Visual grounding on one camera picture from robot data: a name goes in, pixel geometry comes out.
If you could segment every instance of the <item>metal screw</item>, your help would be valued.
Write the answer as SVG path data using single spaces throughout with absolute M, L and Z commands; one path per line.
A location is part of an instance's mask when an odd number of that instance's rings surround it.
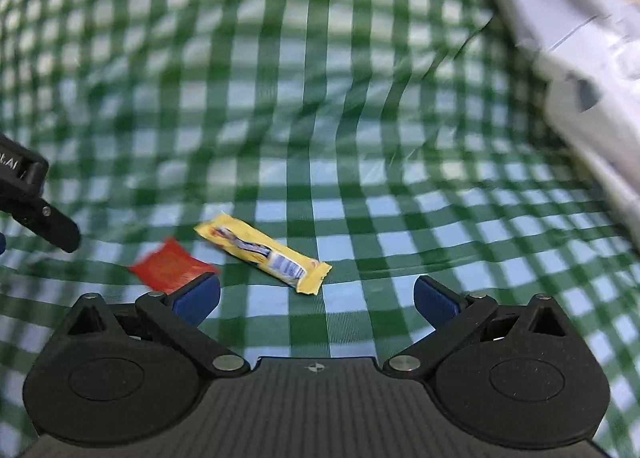
M 221 372 L 234 372 L 244 366 L 244 359 L 237 355 L 220 355 L 213 359 L 213 367 Z
M 420 361 L 411 355 L 396 355 L 389 359 L 389 365 L 396 372 L 412 372 L 420 367 Z

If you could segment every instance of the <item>gingham tablecloth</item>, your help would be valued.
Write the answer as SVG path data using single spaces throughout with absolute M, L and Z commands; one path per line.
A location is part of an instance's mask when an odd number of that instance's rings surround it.
M 597 442 L 640 454 L 638 256 L 543 124 L 542 85 L 491 0 L 0 0 L 1 130 L 46 156 L 81 227 L 2 223 L 0 454 L 21 388 L 88 291 L 174 235 L 220 265 L 202 329 L 258 356 L 386 359 L 431 328 L 417 275 L 505 303 L 553 294 L 611 384 Z M 333 264 L 297 295 L 197 238 L 225 211 Z

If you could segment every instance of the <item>red packet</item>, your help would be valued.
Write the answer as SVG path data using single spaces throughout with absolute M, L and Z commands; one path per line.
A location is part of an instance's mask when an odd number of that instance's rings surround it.
M 145 256 L 142 261 L 130 266 L 129 270 L 147 286 L 167 294 L 205 272 L 218 273 L 212 264 L 191 257 L 172 237 L 158 251 Z

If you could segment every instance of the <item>round black disc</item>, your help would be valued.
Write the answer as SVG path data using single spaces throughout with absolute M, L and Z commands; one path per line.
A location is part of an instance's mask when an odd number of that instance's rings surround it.
M 606 377 L 568 337 L 470 345 L 435 376 L 449 416 L 485 441 L 520 449 L 558 447 L 592 436 L 609 403 Z
M 24 383 L 39 432 L 81 444 L 122 444 L 176 422 L 193 404 L 198 375 L 165 346 L 128 337 L 70 339 Z

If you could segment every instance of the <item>yellow snack wrapper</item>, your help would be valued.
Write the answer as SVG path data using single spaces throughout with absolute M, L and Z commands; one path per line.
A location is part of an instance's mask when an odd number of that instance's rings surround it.
M 231 255 L 292 286 L 298 293 L 318 294 L 331 265 L 297 253 L 244 221 L 220 214 L 196 232 Z

